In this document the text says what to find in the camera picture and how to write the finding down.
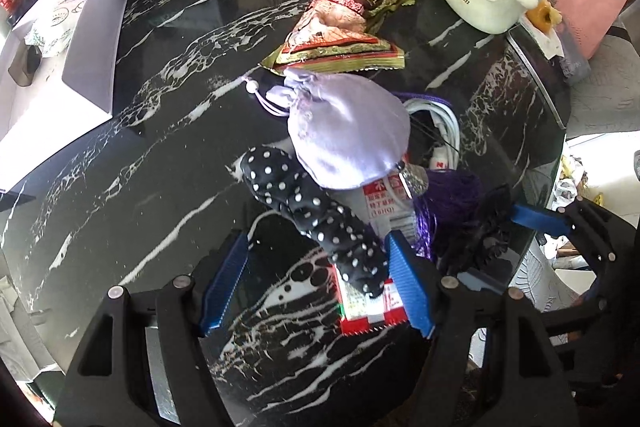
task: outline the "donut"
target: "donut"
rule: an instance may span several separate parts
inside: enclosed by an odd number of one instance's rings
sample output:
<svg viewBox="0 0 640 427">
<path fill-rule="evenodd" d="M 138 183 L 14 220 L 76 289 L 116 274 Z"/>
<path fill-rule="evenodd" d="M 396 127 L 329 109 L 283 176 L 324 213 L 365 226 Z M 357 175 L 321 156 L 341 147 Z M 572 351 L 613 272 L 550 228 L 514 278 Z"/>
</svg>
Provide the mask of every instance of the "donut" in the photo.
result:
<svg viewBox="0 0 640 427">
<path fill-rule="evenodd" d="M 533 10 L 527 11 L 527 19 L 544 34 L 548 34 L 562 22 L 562 14 L 556 10 L 549 0 L 541 0 Z"/>
</svg>

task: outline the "white cardboard box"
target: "white cardboard box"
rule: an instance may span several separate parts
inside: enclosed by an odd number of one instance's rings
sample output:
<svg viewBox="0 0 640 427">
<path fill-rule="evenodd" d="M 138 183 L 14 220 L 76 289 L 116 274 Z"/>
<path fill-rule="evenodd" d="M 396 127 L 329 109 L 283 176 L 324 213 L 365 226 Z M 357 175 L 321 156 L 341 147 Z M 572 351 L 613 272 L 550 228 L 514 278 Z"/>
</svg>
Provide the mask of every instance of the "white cardboard box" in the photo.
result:
<svg viewBox="0 0 640 427">
<path fill-rule="evenodd" d="M 29 87 L 7 69 L 40 13 L 59 0 L 39 0 L 12 30 L 0 53 L 0 191 L 111 118 L 113 71 L 127 0 L 86 0 L 65 52 L 43 58 Z"/>
</svg>

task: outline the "polka dot cloth pouch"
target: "polka dot cloth pouch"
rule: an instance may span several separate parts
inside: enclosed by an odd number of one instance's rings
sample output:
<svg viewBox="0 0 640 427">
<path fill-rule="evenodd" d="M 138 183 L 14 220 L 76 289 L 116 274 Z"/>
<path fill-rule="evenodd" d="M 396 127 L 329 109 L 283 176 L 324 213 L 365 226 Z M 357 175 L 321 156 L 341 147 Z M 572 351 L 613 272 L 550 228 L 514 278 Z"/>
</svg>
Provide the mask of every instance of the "polka dot cloth pouch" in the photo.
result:
<svg viewBox="0 0 640 427">
<path fill-rule="evenodd" d="M 388 259 L 379 238 L 349 208 L 332 200 L 297 158 L 281 149 L 254 147 L 240 167 L 255 198 L 317 241 L 344 281 L 372 297 L 382 293 Z"/>
</svg>

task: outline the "purple tassel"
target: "purple tassel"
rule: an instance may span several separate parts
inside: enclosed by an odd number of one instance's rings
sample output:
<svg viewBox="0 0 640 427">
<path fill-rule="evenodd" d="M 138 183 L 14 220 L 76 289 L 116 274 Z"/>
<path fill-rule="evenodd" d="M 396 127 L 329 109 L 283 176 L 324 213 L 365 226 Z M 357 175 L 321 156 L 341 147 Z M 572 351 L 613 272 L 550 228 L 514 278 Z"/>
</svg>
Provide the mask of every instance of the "purple tassel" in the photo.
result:
<svg viewBox="0 0 640 427">
<path fill-rule="evenodd" d="M 478 177 L 465 171 L 427 171 L 429 188 L 414 199 L 416 253 L 433 261 L 431 245 L 438 225 L 455 226 L 469 221 L 480 202 Z"/>
</svg>

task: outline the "lavender satin pouch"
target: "lavender satin pouch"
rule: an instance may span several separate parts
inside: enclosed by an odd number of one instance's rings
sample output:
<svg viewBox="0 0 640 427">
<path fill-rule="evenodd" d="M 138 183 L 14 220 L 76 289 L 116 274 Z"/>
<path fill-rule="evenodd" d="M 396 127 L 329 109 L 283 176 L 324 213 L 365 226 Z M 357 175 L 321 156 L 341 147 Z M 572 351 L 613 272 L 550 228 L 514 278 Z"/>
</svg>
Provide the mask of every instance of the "lavender satin pouch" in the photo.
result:
<svg viewBox="0 0 640 427">
<path fill-rule="evenodd" d="M 289 135 L 321 187 L 350 190 L 386 176 L 409 144 L 409 114 L 383 87 L 356 74 L 287 68 L 267 99 L 289 109 Z"/>
</svg>

